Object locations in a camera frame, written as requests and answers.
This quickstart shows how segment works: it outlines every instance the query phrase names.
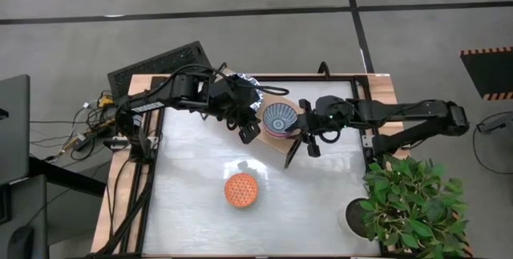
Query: white tabletop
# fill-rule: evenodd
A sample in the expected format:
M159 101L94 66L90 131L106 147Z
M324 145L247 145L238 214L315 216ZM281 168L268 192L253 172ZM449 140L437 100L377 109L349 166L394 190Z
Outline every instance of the white tabletop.
M272 85L313 106L323 95L353 97L347 82ZM342 130L335 144L317 140L320 158L309 157L303 144L288 169L284 155L257 140L244 145L236 132L213 118L166 109L143 254L379 254L377 242L357 237L343 216L339 220L352 199L366 195L357 130ZM240 172L259 186L255 203L244 209L224 198L226 180Z

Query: textured ball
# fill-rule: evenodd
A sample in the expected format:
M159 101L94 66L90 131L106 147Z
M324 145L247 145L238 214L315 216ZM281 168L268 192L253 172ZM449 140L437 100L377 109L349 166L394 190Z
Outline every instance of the textured ball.
M249 174L240 173L230 177L224 185L224 196L237 208L248 207L258 196L258 184Z
M286 129L297 121L296 111L286 103L273 103L264 110L264 127L271 135L286 137L292 132Z

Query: bowl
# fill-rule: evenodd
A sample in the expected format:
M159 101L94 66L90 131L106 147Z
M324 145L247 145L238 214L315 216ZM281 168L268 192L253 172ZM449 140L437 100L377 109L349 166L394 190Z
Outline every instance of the bowl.
M265 108L262 120L265 130L271 136L285 138L292 133L286 129L296 123L297 113L286 103L273 103Z

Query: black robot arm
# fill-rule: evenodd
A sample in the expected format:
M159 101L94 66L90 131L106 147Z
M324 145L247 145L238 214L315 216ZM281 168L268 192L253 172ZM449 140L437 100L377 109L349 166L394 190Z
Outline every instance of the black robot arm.
M151 144L138 128L137 122L142 120L140 116L163 107L199 112L214 116L219 121L226 120L230 131L239 128L242 143L253 141L261 131L253 104L262 100L262 92L287 95L289 91L260 86L247 76L226 75L221 71L224 68L225 64L220 69L187 65L176 70L158 87L118 100L116 123L121 134L132 144L132 159L137 160L143 154L148 154Z
M341 99L328 95L317 100L315 109L305 99L300 100L299 104L304 113L298 116L297 122L289 130L299 129L301 134L297 138L295 149L291 150L292 154L289 153L286 168L301 141L308 144L310 156L319 157L321 152L315 136L332 144L338 140L340 130L344 127L366 130L377 129L387 122L425 121L391 136L371 137L367 145L372 148L372 157L393 154L401 147L411 146L436 135L461 136L470 127L462 107L441 100L384 104L375 100ZM334 139L327 139L324 136L326 132L337 134Z

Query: black floor stripe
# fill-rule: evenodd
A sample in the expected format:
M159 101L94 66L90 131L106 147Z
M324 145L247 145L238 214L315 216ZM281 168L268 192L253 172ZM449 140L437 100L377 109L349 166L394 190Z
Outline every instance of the black floor stripe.
M349 12L348 6L291 7L258 10L215 10L200 12L166 13L166 14L127 14L112 16L84 16L70 18L15 18L0 19L0 25L46 24L65 22L121 22L134 20L173 19L173 18L222 18L250 15L271 14L329 14Z
M399 10L460 10L487 7L511 7L513 2L459 2L434 3L418 5L390 5L390 6L359 6L358 11L399 11Z
M374 73L374 66L372 64L372 60L370 59L369 46L367 46L366 33L363 30L362 19L360 18L360 13L358 12L358 7L356 0L349 0L349 7L351 9L351 14L353 15L353 23L354 28L356 30L356 36L358 39L358 45L360 46L360 50L362 51L363 63L365 64L366 71L368 73Z

